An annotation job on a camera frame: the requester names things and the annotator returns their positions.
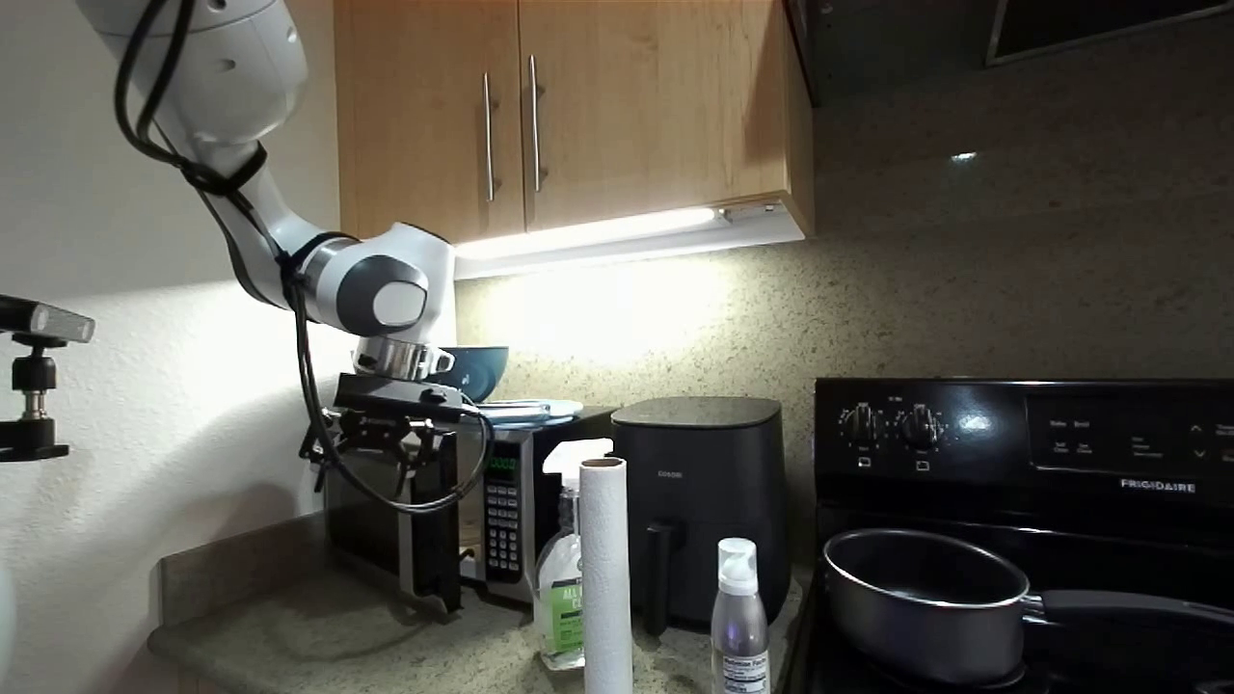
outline stove knob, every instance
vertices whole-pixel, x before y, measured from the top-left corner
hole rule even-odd
[[[879,411],[866,402],[857,402],[851,408],[842,411],[842,431],[857,445],[877,445]]]
[[[942,445],[942,420],[923,402],[897,418],[897,431],[913,449],[937,449]]]

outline paper towel roll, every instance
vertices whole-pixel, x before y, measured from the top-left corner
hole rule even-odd
[[[577,474],[585,694],[632,694],[625,459]]]

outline black stove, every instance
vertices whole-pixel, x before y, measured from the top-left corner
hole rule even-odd
[[[812,436],[816,546],[931,527],[1018,562],[1032,594],[1147,598],[1031,622],[1021,666],[981,692],[1234,692],[1234,381],[821,378]],[[857,652],[812,572],[784,692],[955,685]]]

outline black cable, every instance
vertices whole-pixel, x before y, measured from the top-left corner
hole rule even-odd
[[[139,63],[141,46],[148,46],[150,23],[158,19],[162,5],[166,5],[166,0],[150,0],[150,5],[141,7],[139,23],[132,26],[132,40],[127,40],[123,55],[121,55],[114,88],[112,88],[112,111],[114,111],[121,134],[123,134],[134,152],[141,152],[141,153],[150,153],[150,152],[148,152],[148,142],[134,134],[134,129],[127,122],[127,85],[132,85],[132,68],[134,68],[134,63]]]
[[[168,88],[168,76],[172,76],[179,67],[183,67],[183,55],[185,55],[185,43],[190,43],[190,26],[194,26],[194,7],[197,7],[197,0],[183,0],[179,23],[172,23],[168,43],[166,43],[166,55],[162,55],[162,67],[158,67],[156,85],[150,85],[150,91],[148,91],[148,104],[141,104],[141,111],[139,111],[134,134],[148,140],[148,142],[150,142],[156,111],[158,111],[158,104],[162,104],[162,95],[166,95],[166,88]],[[199,170],[199,165],[194,165],[190,158],[183,158],[183,153],[172,153],[172,152],[166,152],[166,153],[179,163],[179,170]]]
[[[443,499],[431,499],[431,503],[380,499],[342,462],[339,449],[324,431],[316,373],[311,373],[311,346],[310,346],[306,293],[291,283],[291,274],[285,274],[285,296],[292,301],[292,320],[297,320],[297,366],[300,366],[300,393],[306,393],[306,408],[310,408],[310,436],[319,445],[324,462],[333,462],[364,499],[371,499],[392,512],[427,516],[427,512],[443,512],[443,509],[459,507],[476,489],[476,483],[482,477],[482,462],[492,456],[492,440],[499,440],[492,420],[463,408],[463,420],[469,418],[485,429],[485,449],[482,449],[477,462],[469,467],[469,474],[463,477],[463,485],[446,489]]]

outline wooden cabinet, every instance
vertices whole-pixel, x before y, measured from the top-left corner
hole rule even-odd
[[[334,72],[348,230],[524,226],[512,0],[334,0]]]
[[[812,121],[778,0],[334,7],[348,230],[482,241],[734,202],[812,224]]]

